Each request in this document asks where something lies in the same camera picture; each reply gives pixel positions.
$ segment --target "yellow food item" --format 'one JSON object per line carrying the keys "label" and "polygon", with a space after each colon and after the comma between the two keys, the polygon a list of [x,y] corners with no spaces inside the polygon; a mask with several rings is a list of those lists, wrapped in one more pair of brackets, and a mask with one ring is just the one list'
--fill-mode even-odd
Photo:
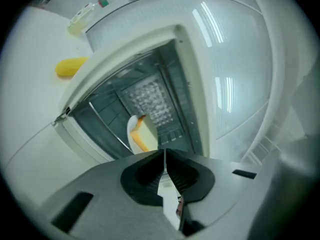
{"label": "yellow food item", "polygon": [[143,152],[158,149],[158,131],[149,115],[143,115],[138,119],[130,135]]}
{"label": "yellow food item", "polygon": [[61,60],[56,65],[55,72],[59,77],[73,77],[88,58],[79,57]]}

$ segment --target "white plate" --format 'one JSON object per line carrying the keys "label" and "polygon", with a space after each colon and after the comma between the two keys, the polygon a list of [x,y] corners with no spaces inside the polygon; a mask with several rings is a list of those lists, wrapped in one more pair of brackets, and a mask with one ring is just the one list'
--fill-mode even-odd
{"label": "white plate", "polygon": [[133,115],[130,117],[128,124],[126,125],[126,135],[129,141],[130,148],[134,154],[143,153],[143,150],[138,146],[138,144],[131,137],[130,132],[136,127],[138,122],[138,117]]}

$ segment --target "black slot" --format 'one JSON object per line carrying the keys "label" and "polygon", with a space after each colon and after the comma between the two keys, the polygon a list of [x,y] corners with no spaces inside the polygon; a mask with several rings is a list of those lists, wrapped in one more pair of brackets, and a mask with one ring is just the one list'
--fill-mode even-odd
{"label": "black slot", "polygon": [[78,193],[52,220],[52,224],[68,233],[94,196],[90,193]]}
{"label": "black slot", "polygon": [[245,171],[245,170],[239,170],[239,169],[234,170],[232,173],[235,174],[235,175],[239,175],[239,176],[248,178],[248,179],[252,179],[252,180],[257,175],[256,173]]}

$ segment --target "yellow object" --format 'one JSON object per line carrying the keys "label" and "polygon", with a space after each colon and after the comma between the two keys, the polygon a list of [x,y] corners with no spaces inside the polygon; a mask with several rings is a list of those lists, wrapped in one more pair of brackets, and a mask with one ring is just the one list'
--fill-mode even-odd
{"label": "yellow object", "polygon": [[149,115],[143,115],[138,119],[130,135],[143,152],[158,149],[158,131]]}
{"label": "yellow object", "polygon": [[89,57],[67,58],[61,60],[55,67],[59,77],[73,77]]}

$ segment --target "small bottle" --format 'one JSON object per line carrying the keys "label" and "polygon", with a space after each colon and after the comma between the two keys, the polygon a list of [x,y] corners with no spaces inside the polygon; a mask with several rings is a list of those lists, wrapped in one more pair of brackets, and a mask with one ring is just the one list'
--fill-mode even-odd
{"label": "small bottle", "polygon": [[98,0],[97,3],[88,3],[71,20],[67,27],[70,34],[79,36],[81,31],[95,18],[99,11],[106,7],[111,0]]}

